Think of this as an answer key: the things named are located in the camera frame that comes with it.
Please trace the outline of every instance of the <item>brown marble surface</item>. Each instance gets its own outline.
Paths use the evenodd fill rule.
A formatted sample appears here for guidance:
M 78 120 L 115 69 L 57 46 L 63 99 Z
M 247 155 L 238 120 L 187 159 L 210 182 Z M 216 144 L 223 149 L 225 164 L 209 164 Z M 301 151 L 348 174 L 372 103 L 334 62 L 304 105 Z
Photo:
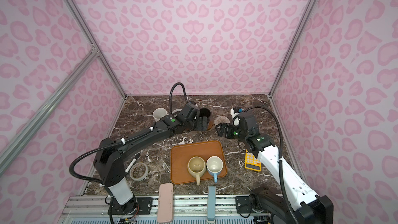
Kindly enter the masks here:
M 266 95 L 189 95 L 188 100 L 195 101 L 199 108 L 208 108 L 211 111 L 211 118 L 224 115 L 230 120 L 230 109 L 235 106 L 248 108 L 256 105 L 265 105 L 271 108 Z M 182 108 L 185 102 L 183 96 L 173 96 L 173 108 Z M 150 127 L 153 123 L 152 112 L 158 107 L 169 111 L 168 96 L 130 96 L 123 107 L 111 139 L 126 137 L 133 132 L 138 132 Z M 279 137 L 276 124 L 272 116 L 262 109 L 253 109 L 260 131 L 268 134 L 279 146 Z M 129 175 L 129 182 L 132 191 L 136 195 L 157 195 L 159 186 L 162 183 L 170 183 L 170 149 L 175 145 L 189 144 L 207 140 L 219 140 L 222 144 L 228 173 L 220 178 L 217 184 L 213 180 L 196 183 L 174 185 L 176 195 L 195 195 L 207 193 L 208 185 L 216 185 L 217 194 L 247 194 L 251 189 L 260 184 L 267 183 L 269 187 L 279 188 L 271 173 L 262 166 L 261 172 L 255 172 L 244 168 L 245 152 L 239 148 L 237 140 L 220 138 L 214 127 L 205 132 L 192 131 L 171 137 L 170 139 L 158 142 L 141 151 L 137 162 L 143 162 L 149 167 L 149 174 L 146 179 L 134 182 Z M 290 163 L 286 148 L 284 158 Z M 89 183 L 87 195 L 105 195 L 106 191 L 97 183 Z

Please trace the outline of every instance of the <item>calculator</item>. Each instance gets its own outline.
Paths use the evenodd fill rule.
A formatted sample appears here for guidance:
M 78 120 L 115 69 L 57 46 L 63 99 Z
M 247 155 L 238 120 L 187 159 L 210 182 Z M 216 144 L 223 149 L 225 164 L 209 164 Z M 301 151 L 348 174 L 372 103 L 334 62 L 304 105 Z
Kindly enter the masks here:
M 252 153 L 249 153 L 248 150 L 246 150 L 245 168 L 257 172 L 261 171 L 261 162 L 255 156 L 253 156 Z

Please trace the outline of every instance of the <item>side wall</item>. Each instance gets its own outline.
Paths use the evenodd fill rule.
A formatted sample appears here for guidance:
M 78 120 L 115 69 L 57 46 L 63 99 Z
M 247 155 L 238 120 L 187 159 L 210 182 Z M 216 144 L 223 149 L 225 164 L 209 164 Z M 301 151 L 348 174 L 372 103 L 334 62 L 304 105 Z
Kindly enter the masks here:
M 75 1 L 124 90 L 145 95 L 269 92 L 308 0 Z
M 335 223 L 398 222 L 398 0 L 320 0 L 274 96 Z
M 69 174 L 69 165 L 98 147 L 121 102 L 95 60 L 0 178 L 0 222 L 55 223 L 69 196 L 83 184 Z M 76 171 L 87 175 L 92 159 L 81 161 Z
M 0 153 L 91 49 L 62 0 L 0 0 Z

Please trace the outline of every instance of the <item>mug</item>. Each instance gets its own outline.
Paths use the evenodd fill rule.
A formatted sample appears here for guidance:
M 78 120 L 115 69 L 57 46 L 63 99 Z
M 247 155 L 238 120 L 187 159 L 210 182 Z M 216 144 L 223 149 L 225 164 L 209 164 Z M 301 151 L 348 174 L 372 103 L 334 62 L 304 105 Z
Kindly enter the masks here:
M 157 108 L 155 111 L 152 113 L 152 117 L 155 120 L 155 122 L 158 122 L 162 117 L 167 115 L 167 110 L 164 108 Z
M 221 173 L 222 167 L 224 166 L 221 158 L 217 156 L 209 157 L 206 162 L 207 171 L 214 177 L 214 182 L 217 183 L 217 176 Z
M 206 163 L 201 157 L 192 157 L 188 162 L 188 172 L 196 178 L 196 185 L 200 185 L 200 177 L 206 172 Z

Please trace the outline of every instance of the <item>wooden serving tray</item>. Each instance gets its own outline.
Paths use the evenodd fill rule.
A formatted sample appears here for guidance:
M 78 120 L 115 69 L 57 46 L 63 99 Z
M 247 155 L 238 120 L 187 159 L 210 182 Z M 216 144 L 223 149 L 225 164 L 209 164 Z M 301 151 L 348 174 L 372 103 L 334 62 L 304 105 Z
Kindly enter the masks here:
M 192 144 L 182 144 L 172 147 L 171 149 L 171 180 L 174 184 L 191 183 L 195 182 L 196 179 L 188 173 L 188 162 L 192 157 L 201 157 L 206 162 L 209 157 L 217 156 L 221 158 L 224 166 L 222 167 L 221 173 L 217 176 L 225 177 L 227 174 L 227 168 L 224 158 L 224 152 L 222 146 L 218 140 L 210 140 Z M 207 171 L 201 177 L 201 180 L 213 179 Z

